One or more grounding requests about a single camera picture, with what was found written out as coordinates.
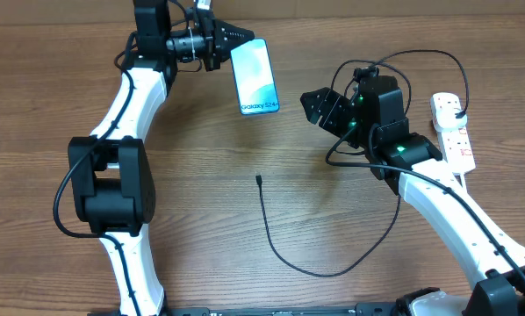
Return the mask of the blue Galaxy smartphone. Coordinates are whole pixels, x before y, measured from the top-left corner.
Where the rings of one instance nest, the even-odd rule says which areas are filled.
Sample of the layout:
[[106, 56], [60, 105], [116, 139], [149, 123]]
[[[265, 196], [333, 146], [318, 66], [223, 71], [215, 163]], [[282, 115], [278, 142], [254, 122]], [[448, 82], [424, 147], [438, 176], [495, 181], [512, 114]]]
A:
[[233, 49], [231, 62], [240, 113], [278, 112], [280, 103], [266, 40], [252, 39]]

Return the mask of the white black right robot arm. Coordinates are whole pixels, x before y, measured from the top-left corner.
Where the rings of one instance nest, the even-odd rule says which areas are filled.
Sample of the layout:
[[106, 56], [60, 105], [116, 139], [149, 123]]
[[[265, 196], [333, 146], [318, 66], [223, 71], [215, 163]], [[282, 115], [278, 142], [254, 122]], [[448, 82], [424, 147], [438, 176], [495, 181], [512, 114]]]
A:
[[397, 80], [357, 70], [347, 98], [329, 87], [304, 93], [309, 122], [352, 147], [433, 227], [465, 274], [472, 293], [427, 288], [397, 299], [396, 315], [525, 315], [525, 247], [500, 229], [453, 176], [439, 149], [412, 133]]

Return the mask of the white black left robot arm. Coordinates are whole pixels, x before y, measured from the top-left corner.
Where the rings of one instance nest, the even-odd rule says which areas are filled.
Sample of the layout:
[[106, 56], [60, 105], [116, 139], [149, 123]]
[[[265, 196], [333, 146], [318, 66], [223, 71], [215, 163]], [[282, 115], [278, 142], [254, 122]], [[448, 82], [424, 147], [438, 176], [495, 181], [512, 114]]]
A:
[[116, 315], [166, 315], [166, 291], [149, 241], [155, 182], [145, 141], [167, 101], [179, 66], [220, 68], [252, 31], [215, 18], [207, 1], [183, 8], [174, 22], [165, 0], [133, 4], [135, 31], [114, 58], [120, 86], [101, 123], [68, 144], [69, 170], [53, 201], [54, 223], [69, 237], [99, 241], [119, 289]]

